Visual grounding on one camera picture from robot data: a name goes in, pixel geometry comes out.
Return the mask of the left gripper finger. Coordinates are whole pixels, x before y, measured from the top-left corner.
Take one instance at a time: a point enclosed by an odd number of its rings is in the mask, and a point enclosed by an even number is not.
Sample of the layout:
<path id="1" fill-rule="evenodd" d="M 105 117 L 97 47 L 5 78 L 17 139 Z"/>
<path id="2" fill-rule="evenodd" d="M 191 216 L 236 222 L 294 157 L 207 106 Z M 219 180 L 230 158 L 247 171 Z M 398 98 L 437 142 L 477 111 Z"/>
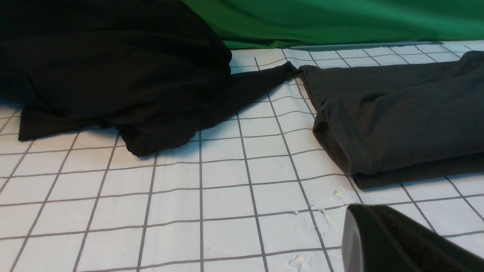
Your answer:
<path id="1" fill-rule="evenodd" d="M 346 272 L 482 272 L 483 258 L 382 205 L 346 209 L 341 254 Z"/>

